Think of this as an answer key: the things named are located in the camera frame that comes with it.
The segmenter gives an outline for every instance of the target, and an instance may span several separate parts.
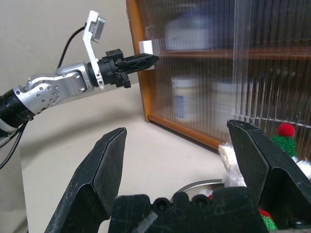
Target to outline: white container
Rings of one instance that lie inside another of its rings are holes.
[[[235,83],[222,83],[220,81],[213,81],[211,85],[210,98],[214,101],[214,127],[215,132],[221,133],[223,135],[229,135],[228,127],[226,126],[227,121],[234,119],[234,114],[232,114],[232,100],[237,94],[236,90],[240,90],[245,96],[247,90],[242,91],[242,84]]]
[[[182,17],[169,22],[165,30],[167,50],[204,50],[214,47],[208,35],[208,19],[202,16]]]
[[[200,88],[193,75],[172,77],[173,111],[176,121],[184,124],[198,120]]]

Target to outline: green knit hat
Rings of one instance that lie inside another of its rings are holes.
[[[259,213],[260,213],[262,220],[263,220],[264,224],[266,225],[268,231],[276,231],[277,230],[276,225],[275,225],[272,217],[270,216],[270,214],[268,212],[263,211],[263,210],[259,210]]]
[[[277,136],[273,136],[271,140],[290,157],[297,157],[296,142],[293,140],[294,134],[295,128],[291,124],[282,123],[277,129]]]

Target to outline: white bracket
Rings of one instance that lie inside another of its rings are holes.
[[[86,28],[84,29],[83,33],[84,45],[86,47],[86,51],[88,53],[98,86],[101,89],[104,89],[104,81],[97,64],[98,59],[95,57],[91,41],[97,43],[100,41],[105,22],[105,19],[98,16],[97,12],[90,11],[86,21]]]

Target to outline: black cable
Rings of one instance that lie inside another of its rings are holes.
[[[15,152],[15,150],[16,150],[18,144],[19,144],[19,141],[20,141],[20,139],[21,139],[21,137],[22,137],[22,135],[23,135],[23,133],[24,133],[24,130],[25,130],[25,128],[26,128],[26,125],[27,125],[27,123],[23,124],[23,125],[17,130],[18,136],[17,136],[17,138],[16,138],[16,141],[15,141],[14,145],[12,146],[12,148],[11,148],[9,154],[7,155],[7,157],[6,157],[6,158],[3,160],[3,162],[0,164],[0,170],[8,163],[8,161],[9,161],[9,160],[11,159],[11,157],[13,156],[13,154],[14,154],[14,152]]]
[[[66,43],[66,45],[65,45],[65,48],[64,48],[64,50],[63,50],[62,56],[60,57],[60,60],[59,60],[59,63],[58,63],[58,65],[57,65],[57,68],[56,68],[56,69],[58,69],[58,68],[61,67],[61,65],[62,65],[62,63],[63,63],[63,60],[64,60],[64,57],[65,57],[65,54],[66,54],[66,51],[67,51],[68,46],[69,46],[70,42],[72,41],[72,39],[73,39],[78,33],[82,32],[85,28],[86,28],[86,27],[83,26],[83,27],[79,28],[78,30],[76,30],[76,31],[71,35],[71,37],[69,38],[69,40],[67,41],[67,43]]]
[[[19,132],[20,132],[20,128],[16,130],[14,134],[12,134],[5,142],[1,144],[0,149],[4,147],[6,144],[8,144]]]

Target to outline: wooden cabinet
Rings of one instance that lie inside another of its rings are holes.
[[[127,0],[135,53],[159,62],[138,74],[145,118],[217,148],[228,119],[296,128],[311,154],[311,1]]]

